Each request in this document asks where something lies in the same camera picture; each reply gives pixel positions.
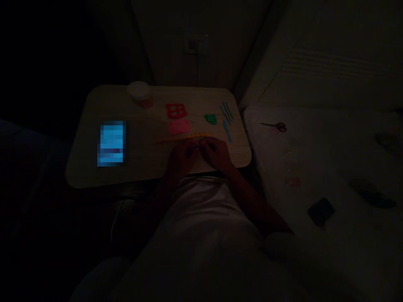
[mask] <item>bed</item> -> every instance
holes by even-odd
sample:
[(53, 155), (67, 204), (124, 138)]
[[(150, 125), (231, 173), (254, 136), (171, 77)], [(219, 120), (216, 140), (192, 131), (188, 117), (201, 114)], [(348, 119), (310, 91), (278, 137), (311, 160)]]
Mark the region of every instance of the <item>bed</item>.
[[(396, 113), (250, 106), (243, 122), (267, 200), (295, 234), (329, 250), (338, 267), (373, 301), (403, 297), (403, 161), (375, 140), (392, 133)], [(287, 131), (260, 123), (283, 122)], [(397, 205), (369, 205), (349, 185), (373, 183)], [(324, 227), (307, 210), (321, 198), (335, 209)]]

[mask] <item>green clay piece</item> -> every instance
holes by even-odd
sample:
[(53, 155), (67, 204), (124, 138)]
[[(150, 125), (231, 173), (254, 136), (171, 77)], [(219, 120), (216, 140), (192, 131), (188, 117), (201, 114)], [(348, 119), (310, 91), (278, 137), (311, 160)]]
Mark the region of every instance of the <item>green clay piece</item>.
[(208, 121), (210, 124), (217, 124), (217, 118), (215, 115), (204, 115), (204, 118), (206, 119), (206, 121)]

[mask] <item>hand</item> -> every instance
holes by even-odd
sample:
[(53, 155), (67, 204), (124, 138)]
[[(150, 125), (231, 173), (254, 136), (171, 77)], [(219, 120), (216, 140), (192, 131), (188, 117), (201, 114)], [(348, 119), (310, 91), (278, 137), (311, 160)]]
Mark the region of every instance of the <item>hand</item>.
[(213, 137), (205, 138), (200, 141), (200, 148), (204, 159), (214, 169), (220, 170), (224, 175), (235, 169), (224, 141)]
[(190, 173), (198, 154), (199, 142), (194, 139), (188, 138), (173, 147), (165, 176), (178, 182)]

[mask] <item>glowing phone screen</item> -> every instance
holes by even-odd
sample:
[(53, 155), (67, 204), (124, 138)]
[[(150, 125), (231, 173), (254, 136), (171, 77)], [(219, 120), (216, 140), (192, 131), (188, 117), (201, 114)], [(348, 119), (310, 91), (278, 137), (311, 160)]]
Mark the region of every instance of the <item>glowing phone screen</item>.
[(126, 122), (106, 121), (98, 141), (98, 167), (118, 167), (126, 158)]

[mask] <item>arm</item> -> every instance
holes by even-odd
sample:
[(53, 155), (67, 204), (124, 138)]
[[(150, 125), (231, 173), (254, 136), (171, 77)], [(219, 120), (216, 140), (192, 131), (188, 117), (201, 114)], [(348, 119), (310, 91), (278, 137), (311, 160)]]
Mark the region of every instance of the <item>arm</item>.
[(239, 207), (259, 231), (267, 236), (272, 232), (289, 232), (291, 229), (277, 212), (263, 199), (232, 164), (227, 144), (216, 138), (200, 142), (204, 158), (220, 170), (228, 180), (228, 186)]
[(172, 205), (171, 196), (177, 183), (192, 170), (199, 154), (199, 148), (195, 148), (198, 146), (198, 141), (187, 139), (174, 147), (164, 176), (148, 199), (138, 205), (127, 226), (136, 250), (141, 250), (149, 241), (159, 221)]

